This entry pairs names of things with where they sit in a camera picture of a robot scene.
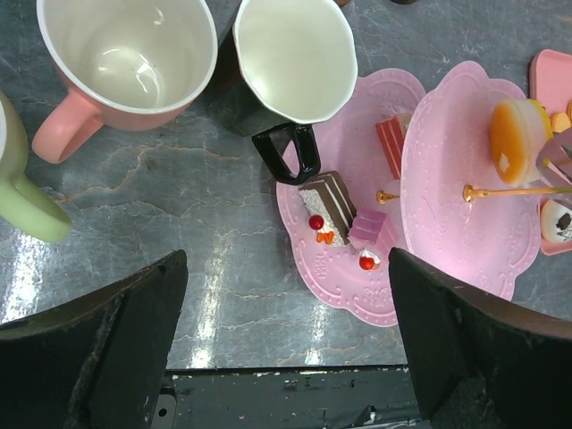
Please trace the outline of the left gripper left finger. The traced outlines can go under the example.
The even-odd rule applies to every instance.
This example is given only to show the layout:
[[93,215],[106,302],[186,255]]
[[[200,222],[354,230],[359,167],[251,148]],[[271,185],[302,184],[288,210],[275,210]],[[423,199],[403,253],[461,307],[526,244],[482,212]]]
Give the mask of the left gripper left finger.
[[3,428],[148,428],[188,282],[183,250],[1,326]]

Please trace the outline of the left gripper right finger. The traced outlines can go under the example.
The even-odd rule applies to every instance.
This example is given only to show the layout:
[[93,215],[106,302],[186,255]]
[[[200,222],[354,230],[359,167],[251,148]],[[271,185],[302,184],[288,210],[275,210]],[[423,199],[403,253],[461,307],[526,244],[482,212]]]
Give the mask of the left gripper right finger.
[[569,428],[571,323],[455,279],[406,250],[392,299],[423,419],[433,428]]

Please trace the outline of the white chocolate drizzle donut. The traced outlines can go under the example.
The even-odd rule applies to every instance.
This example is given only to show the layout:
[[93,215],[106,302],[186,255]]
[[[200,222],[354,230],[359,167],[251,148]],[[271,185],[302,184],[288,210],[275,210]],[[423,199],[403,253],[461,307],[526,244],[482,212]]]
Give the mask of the white chocolate drizzle donut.
[[554,201],[547,200],[540,214],[542,236],[550,243],[571,241],[571,210]]

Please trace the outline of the pink striped cake slice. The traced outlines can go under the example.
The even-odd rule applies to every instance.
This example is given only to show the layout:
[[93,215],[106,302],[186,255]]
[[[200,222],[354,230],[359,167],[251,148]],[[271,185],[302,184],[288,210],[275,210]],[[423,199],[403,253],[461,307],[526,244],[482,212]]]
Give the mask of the pink striped cake slice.
[[391,249],[398,244],[399,234],[385,212],[359,208],[348,238],[358,252],[359,266],[373,271],[388,261]]

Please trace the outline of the pink three-tier cake stand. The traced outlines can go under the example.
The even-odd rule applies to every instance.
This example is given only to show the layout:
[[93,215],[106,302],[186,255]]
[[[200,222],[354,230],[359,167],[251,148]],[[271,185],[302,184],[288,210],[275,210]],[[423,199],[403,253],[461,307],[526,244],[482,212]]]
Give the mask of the pink three-tier cake stand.
[[[341,175],[360,208],[377,208],[379,190],[399,196],[383,209],[399,248],[511,299],[516,278],[539,252],[539,200],[513,196],[467,203],[462,191],[468,184],[501,187],[489,121],[501,100],[522,96],[515,83],[488,77],[472,61],[454,66],[432,91],[408,71],[375,71],[357,81],[352,98],[332,119],[315,127],[322,167]],[[406,111],[414,118],[402,175],[395,179],[375,125]]]

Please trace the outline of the chocolate cake slice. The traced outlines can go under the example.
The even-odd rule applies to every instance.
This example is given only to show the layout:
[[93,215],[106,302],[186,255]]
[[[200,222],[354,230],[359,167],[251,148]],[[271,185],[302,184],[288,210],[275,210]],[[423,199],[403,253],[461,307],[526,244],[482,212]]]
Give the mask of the chocolate cake slice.
[[349,190],[337,171],[318,174],[313,180],[299,187],[299,195],[310,215],[320,215],[324,225],[316,232],[332,232],[332,246],[349,244],[349,230],[357,215]]

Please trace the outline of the metal tongs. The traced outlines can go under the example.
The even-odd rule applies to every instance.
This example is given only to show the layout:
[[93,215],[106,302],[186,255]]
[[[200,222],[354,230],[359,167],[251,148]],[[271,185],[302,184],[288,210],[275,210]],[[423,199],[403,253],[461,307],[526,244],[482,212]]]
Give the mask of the metal tongs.
[[536,168],[544,185],[571,187],[571,134],[571,129],[555,134],[536,157]]

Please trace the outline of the yellow donut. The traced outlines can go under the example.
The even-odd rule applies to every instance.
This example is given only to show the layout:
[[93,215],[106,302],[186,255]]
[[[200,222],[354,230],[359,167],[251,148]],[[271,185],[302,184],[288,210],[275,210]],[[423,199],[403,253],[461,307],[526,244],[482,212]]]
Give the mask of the yellow donut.
[[489,127],[492,160],[500,179],[515,188],[539,180],[536,158],[552,137],[549,115],[537,100],[500,101]]

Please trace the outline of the red layered cake slice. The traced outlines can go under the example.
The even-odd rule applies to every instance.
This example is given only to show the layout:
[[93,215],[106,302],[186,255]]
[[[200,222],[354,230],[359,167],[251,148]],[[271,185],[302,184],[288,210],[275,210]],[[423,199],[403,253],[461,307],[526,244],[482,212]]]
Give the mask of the red layered cake slice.
[[405,112],[375,125],[378,139],[395,180],[399,180],[401,177],[402,152],[412,116],[412,112]]

